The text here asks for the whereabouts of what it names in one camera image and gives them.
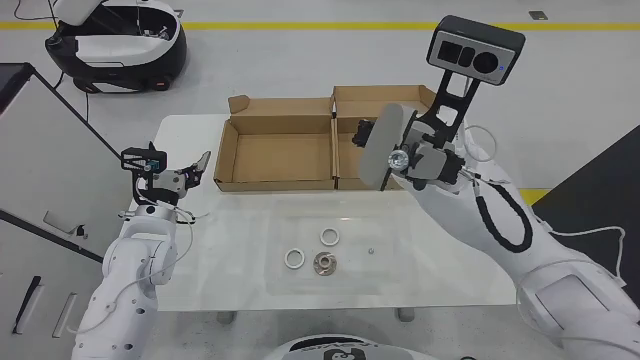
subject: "open cardboard box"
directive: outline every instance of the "open cardboard box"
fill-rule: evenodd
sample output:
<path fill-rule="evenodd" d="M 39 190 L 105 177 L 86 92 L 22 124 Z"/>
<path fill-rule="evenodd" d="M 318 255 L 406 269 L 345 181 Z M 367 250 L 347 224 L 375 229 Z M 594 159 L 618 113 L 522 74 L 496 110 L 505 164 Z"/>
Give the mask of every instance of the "open cardboard box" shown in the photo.
<path fill-rule="evenodd" d="M 333 190 L 332 98 L 229 98 L 214 181 L 223 192 Z"/>
<path fill-rule="evenodd" d="M 336 176 L 338 189 L 370 189 L 358 177 L 360 157 L 364 149 L 356 147 L 351 139 L 358 130 L 358 121 L 376 120 L 389 103 L 400 103 L 426 113 L 433 104 L 435 92 L 424 85 L 399 86 L 336 86 L 333 100 L 336 106 Z M 386 189 L 401 189 L 395 180 L 389 180 Z"/>

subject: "table leg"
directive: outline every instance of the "table leg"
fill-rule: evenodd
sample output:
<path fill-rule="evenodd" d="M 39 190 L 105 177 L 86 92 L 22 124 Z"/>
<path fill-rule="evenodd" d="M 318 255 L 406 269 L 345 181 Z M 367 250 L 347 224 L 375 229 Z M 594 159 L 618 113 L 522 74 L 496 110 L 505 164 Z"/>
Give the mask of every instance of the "table leg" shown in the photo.
<path fill-rule="evenodd" d="M 237 314 L 237 311 L 219 311 L 216 320 L 222 325 L 229 325 L 235 321 Z"/>
<path fill-rule="evenodd" d="M 397 308 L 396 317 L 401 322 L 411 322 L 416 318 L 416 312 L 413 307 Z"/>

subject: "gray floor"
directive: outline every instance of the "gray floor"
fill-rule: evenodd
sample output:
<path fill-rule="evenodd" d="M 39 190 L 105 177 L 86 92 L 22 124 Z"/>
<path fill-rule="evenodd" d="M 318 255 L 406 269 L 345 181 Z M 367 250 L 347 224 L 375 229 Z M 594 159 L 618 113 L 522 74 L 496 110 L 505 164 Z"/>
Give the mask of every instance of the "gray floor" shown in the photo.
<path fill-rule="evenodd" d="M 639 22 L 640 0 L 163 0 L 186 21 L 427 21 L 457 14 L 484 22 L 531 22 L 543 10 L 556 23 Z M 0 0 L 0 20 L 17 0 Z M 23 0 L 23 17 L 47 14 Z M 32 62 L 59 75 L 43 49 L 48 31 L 0 30 L 0 61 Z M 169 92 L 91 96 L 90 121 L 117 148 L 152 139 L 170 114 L 224 113 L 234 94 L 328 96 L 334 85 L 425 84 L 441 72 L 424 55 L 430 31 L 187 31 L 189 63 Z M 552 188 L 638 124 L 638 32 L 527 31 L 508 83 L 483 86 L 469 113 L 500 142 L 498 161 L 521 188 Z M 61 93 L 85 112 L 69 80 Z M 513 307 L 433 308 L 401 324 L 390 309 L 240 312 L 221 326 L 210 313 L 163 313 L 144 359 L 260 359 L 291 339 L 316 333 L 361 335 L 442 359 L 557 359 Z"/>

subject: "yellow tape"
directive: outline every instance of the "yellow tape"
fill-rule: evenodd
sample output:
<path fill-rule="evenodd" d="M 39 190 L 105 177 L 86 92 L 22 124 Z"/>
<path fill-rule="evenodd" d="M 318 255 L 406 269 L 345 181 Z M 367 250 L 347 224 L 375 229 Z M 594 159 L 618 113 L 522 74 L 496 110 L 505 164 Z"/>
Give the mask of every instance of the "yellow tape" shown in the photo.
<path fill-rule="evenodd" d="M 522 195 L 524 202 L 529 206 L 532 206 L 549 192 L 549 189 L 520 189 L 520 195 Z"/>
<path fill-rule="evenodd" d="M 185 29 L 191 31 L 242 31 L 242 30 L 278 30 L 278 31 L 433 31 L 436 22 L 200 22 L 185 21 Z M 495 23 L 497 27 L 515 31 L 640 31 L 640 23 Z M 51 30 L 51 21 L 0 21 L 0 30 Z"/>

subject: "camera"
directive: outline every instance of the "camera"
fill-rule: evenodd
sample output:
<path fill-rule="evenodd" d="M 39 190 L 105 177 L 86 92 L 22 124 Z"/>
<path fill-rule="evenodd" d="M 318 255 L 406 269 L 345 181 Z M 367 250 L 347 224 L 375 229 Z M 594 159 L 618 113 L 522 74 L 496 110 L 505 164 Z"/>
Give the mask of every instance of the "camera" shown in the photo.
<path fill-rule="evenodd" d="M 456 16 L 436 27 L 427 62 L 433 66 L 502 85 L 524 47 L 523 34 Z"/>

